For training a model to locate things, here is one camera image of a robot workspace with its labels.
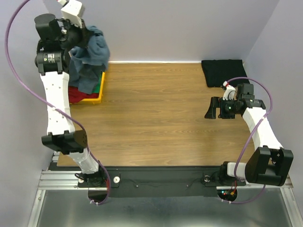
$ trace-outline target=black cloth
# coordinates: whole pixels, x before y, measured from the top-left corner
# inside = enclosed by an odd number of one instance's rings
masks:
[[[247,77],[242,60],[203,60],[201,63],[208,87],[220,87],[231,78]],[[236,87],[241,83],[250,82],[248,79],[237,79],[230,85]]]

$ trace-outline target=folded cloth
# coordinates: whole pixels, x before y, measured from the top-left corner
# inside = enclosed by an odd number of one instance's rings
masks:
[[[78,103],[85,98],[98,98],[98,93],[85,94],[80,92],[77,87],[68,87],[68,98],[70,103]]]
[[[242,60],[204,60],[202,69],[208,87],[220,87],[223,82],[235,77],[247,77]],[[230,82],[236,87],[238,84],[248,83],[248,79],[237,79]]]
[[[102,31],[95,26],[88,26],[87,29],[94,32],[88,47],[71,49],[69,86],[91,94],[99,82],[100,72],[108,68],[109,48]]]

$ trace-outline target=white wall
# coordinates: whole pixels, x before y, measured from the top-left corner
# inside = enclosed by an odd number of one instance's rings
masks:
[[[244,59],[278,0],[81,0],[112,61]],[[60,17],[60,5],[44,0]]]
[[[25,227],[33,206],[41,170],[52,153],[41,144],[46,133],[46,106],[15,80],[4,57],[4,32],[9,17],[22,0],[6,1],[0,8],[0,225]],[[39,36],[34,17],[46,13],[41,0],[31,0],[17,16],[9,37],[13,64],[21,78],[43,95],[34,64]]]
[[[248,76],[271,91],[271,126],[284,148],[294,153],[290,176],[303,213],[303,1],[280,0],[246,59]],[[257,89],[260,98],[266,97]]]

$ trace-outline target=blue towel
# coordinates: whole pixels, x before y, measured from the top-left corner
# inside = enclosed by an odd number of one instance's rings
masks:
[[[80,92],[91,94],[99,82],[100,72],[108,68],[109,48],[103,32],[95,26],[88,26],[94,32],[88,47],[71,49],[69,86],[77,87]]]

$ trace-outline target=wooden table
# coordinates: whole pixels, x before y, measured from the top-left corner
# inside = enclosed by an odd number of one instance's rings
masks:
[[[99,105],[73,105],[106,166],[212,166],[236,161],[250,132],[241,116],[209,120],[201,64],[111,64]],[[248,146],[242,161],[254,151]],[[75,166],[61,155],[58,166]]]

